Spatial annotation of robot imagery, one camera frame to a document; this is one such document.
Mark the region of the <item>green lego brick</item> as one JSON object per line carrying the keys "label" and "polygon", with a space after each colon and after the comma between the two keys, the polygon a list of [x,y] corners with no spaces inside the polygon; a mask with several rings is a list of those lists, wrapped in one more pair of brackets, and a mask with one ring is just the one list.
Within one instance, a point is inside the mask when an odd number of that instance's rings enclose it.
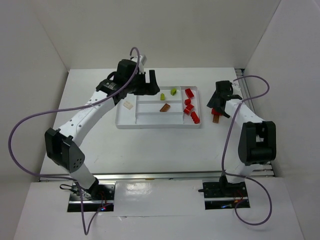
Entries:
{"label": "green lego brick", "polygon": [[175,88],[171,89],[170,94],[174,96],[177,93],[177,90]]}
{"label": "green lego brick", "polygon": [[161,93],[161,94],[160,94],[160,100],[161,100],[161,101],[165,101],[165,100],[166,100],[166,96],[165,96],[164,93]]}

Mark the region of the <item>brown lego plate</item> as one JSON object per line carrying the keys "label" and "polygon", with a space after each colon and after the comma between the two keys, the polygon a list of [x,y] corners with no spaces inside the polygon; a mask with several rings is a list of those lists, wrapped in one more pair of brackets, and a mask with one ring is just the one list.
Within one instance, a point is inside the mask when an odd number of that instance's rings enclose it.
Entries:
{"label": "brown lego plate", "polygon": [[214,114],[214,115],[213,115],[212,122],[215,123],[215,124],[218,124],[218,123],[220,122],[220,116]]}
{"label": "brown lego plate", "polygon": [[160,111],[161,113],[165,113],[165,112],[167,112],[167,111],[170,109],[170,107],[171,107],[171,106],[170,106],[169,104],[165,103],[159,111]]}

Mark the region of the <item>small red lego brick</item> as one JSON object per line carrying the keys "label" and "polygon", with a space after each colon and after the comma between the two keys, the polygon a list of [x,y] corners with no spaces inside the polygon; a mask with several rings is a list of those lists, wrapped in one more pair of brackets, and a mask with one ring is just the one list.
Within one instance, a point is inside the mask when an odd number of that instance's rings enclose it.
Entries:
{"label": "small red lego brick", "polygon": [[184,104],[186,105],[186,106],[188,106],[188,105],[190,105],[191,104],[191,99],[190,98],[187,98],[185,101],[184,101]]}

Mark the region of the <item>white lego brick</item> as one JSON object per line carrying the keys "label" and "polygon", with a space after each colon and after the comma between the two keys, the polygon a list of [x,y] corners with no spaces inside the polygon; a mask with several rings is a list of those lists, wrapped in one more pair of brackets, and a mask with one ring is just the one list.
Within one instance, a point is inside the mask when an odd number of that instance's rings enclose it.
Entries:
{"label": "white lego brick", "polygon": [[128,110],[131,110],[131,109],[134,107],[134,105],[133,105],[131,102],[129,102],[129,101],[125,101],[125,102],[123,103],[123,106],[124,106],[126,109],[128,109]]}

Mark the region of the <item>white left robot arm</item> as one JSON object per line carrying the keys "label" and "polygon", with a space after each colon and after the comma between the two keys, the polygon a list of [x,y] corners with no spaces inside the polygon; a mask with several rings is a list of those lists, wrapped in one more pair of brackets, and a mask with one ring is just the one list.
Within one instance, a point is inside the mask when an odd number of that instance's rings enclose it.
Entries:
{"label": "white left robot arm", "polygon": [[122,59],[116,71],[102,80],[85,104],[68,122],[58,129],[49,128],[45,134],[46,154],[92,198],[97,198],[104,187],[85,165],[85,154],[80,146],[96,123],[127,95],[154,96],[160,92],[155,70],[148,73],[137,57]]}

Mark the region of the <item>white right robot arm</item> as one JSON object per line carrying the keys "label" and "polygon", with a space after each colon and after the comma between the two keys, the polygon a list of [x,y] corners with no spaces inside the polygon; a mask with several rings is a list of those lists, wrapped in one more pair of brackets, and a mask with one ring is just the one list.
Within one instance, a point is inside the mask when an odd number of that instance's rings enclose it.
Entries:
{"label": "white right robot arm", "polygon": [[215,83],[215,91],[207,103],[207,107],[231,119],[227,139],[231,130],[238,126],[241,130],[238,142],[238,164],[233,169],[223,170],[216,187],[210,187],[210,194],[220,193],[231,198],[244,195],[245,177],[257,168],[273,161],[277,155],[276,125],[273,121],[265,121],[257,116],[243,98],[234,93],[236,85],[222,80]]}

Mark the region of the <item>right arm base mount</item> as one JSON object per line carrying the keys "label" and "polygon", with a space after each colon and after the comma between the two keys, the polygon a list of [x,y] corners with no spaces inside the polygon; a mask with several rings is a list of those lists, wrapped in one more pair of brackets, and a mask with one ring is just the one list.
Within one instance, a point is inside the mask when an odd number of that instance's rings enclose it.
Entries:
{"label": "right arm base mount", "polygon": [[225,176],[219,181],[207,181],[202,183],[198,190],[203,193],[206,210],[224,210],[238,208],[250,208],[247,187],[244,181],[229,183]]}

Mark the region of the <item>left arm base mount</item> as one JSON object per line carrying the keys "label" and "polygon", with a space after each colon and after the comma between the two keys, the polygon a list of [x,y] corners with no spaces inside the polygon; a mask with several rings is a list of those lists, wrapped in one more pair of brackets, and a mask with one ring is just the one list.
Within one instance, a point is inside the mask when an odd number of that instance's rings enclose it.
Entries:
{"label": "left arm base mount", "polygon": [[[61,190],[68,191],[69,200],[67,205],[68,213],[81,212],[81,196],[77,186],[73,184],[61,184]],[[96,212],[101,208],[101,212],[114,211],[114,198],[115,198],[116,184],[107,182],[102,184],[102,190],[99,190],[95,196],[90,195],[87,191],[82,190],[83,198],[83,211]]]}

